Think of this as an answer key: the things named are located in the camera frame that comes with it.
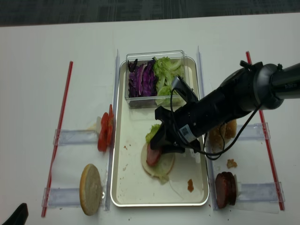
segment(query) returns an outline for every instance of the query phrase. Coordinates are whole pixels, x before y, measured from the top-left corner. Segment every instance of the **clear plastic bin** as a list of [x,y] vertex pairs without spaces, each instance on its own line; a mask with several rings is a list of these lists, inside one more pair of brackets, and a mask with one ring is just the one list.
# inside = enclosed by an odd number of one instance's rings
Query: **clear plastic bin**
[[[162,57],[168,57],[171,62],[181,61],[182,66],[182,77],[188,85],[190,85],[188,78],[187,69],[187,56],[181,50],[170,51],[170,52],[151,52],[151,53],[139,53],[139,54],[128,54],[126,60],[126,88],[125,88],[125,99],[128,103],[129,108],[148,108],[148,107],[158,107],[158,106],[170,106],[170,95],[167,96],[149,96],[149,97],[129,97],[129,75],[130,71],[128,68],[128,63],[133,63],[138,59],[137,67],[147,63],[155,57],[160,59]],[[173,106],[180,106],[184,102],[179,95],[174,95],[172,99]]]

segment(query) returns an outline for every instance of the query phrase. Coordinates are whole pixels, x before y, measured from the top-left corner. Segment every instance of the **red straw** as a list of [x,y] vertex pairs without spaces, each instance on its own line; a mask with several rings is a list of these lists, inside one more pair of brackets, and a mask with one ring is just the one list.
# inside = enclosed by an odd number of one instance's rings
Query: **red straw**
[[[247,57],[248,63],[252,64],[249,51],[246,52],[246,57]],[[273,159],[271,143],[270,143],[270,140],[267,139],[267,137],[268,137],[267,136],[267,130],[266,130],[267,128],[265,126],[265,119],[264,119],[264,115],[263,115],[262,110],[259,110],[259,116],[260,116],[261,122],[262,122],[263,132],[264,132],[265,141],[266,141],[266,145],[267,145],[267,150],[268,150],[269,160],[270,160],[270,164],[271,164],[273,179],[274,179],[275,187],[276,187],[276,191],[277,191],[277,196],[278,196],[279,200],[283,200],[283,198],[281,196],[281,189],[280,189],[280,186],[278,184],[278,176],[277,176],[277,171],[276,171],[276,167],[275,167],[275,162],[274,162],[274,159]],[[279,202],[279,208],[280,208],[280,210],[285,210],[285,205],[284,205],[283,201]]]
[[[61,109],[60,109],[60,120],[59,120],[58,126],[57,126],[57,136],[60,135],[61,125],[62,125],[62,119],[64,118],[64,112],[65,112],[67,95],[68,95],[68,90],[69,90],[69,85],[70,85],[70,80],[71,80],[72,68],[73,68],[73,62],[70,61],[69,71],[67,73],[67,81],[66,81],[64,98],[62,100]],[[49,175],[48,175],[47,192],[46,192],[45,202],[48,202],[48,196],[49,196],[49,191],[50,191],[50,187],[51,187],[51,179],[52,179],[51,178],[52,164],[53,164],[54,159],[55,159],[56,151],[57,151],[57,145],[55,145],[54,148],[53,148],[53,154],[52,154],[52,159],[51,159],[51,163],[50,163],[50,170],[49,170]],[[46,216],[46,211],[47,211],[47,207],[43,207],[42,217]]]

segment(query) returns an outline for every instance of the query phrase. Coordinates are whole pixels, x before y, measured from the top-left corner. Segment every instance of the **black object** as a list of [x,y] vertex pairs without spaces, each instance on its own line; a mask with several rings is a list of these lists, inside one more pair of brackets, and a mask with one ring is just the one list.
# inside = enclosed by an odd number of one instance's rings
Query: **black object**
[[215,126],[252,111],[276,109],[285,98],[300,98],[300,64],[285,70],[262,62],[250,65],[241,61],[240,64],[244,68],[231,74],[219,88],[200,101],[187,84],[176,77],[172,87],[187,103],[173,113],[174,119],[172,110],[161,106],[155,110],[155,119],[161,120],[162,124],[150,142],[151,149],[183,153],[185,148],[193,148],[195,152],[217,156],[220,153],[201,151],[197,138]]
[[23,225],[28,217],[27,204],[22,203],[3,225]]

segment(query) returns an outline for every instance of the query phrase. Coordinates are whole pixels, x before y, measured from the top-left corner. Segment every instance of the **white table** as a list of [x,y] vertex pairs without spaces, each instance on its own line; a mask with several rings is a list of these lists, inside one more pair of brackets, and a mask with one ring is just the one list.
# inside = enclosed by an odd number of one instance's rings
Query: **white table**
[[92,217],[80,208],[40,216],[70,60],[73,74],[101,76],[110,89],[117,49],[121,61],[127,53],[177,49],[195,59],[199,46],[204,78],[219,74],[222,80],[239,68],[247,50],[253,62],[284,67],[300,62],[299,21],[300,14],[281,14],[0,28],[0,224],[22,202],[28,204],[31,225],[299,224],[300,100],[265,111],[285,192],[285,211],[279,214],[213,212],[209,199],[200,208],[119,209],[112,204],[109,212]]

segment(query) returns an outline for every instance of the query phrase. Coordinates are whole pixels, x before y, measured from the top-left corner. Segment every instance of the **tomato slice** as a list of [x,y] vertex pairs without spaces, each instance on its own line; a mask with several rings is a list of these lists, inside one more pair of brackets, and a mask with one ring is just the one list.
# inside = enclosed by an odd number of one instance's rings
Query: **tomato slice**
[[98,151],[106,151],[107,148],[106,140],[107,140],[107,130],[103,129],[102,127],[98,139],[98,146],[97,146]]
[[110,145],[113,133],[113,106],[109,105],[108,128],[107,128],[107,145]]
[[102,116],[102,119],[101,119],[101,130],[104,129],[104,130],[107,130],[107,127],[108,127],[108,113],[105,112]]

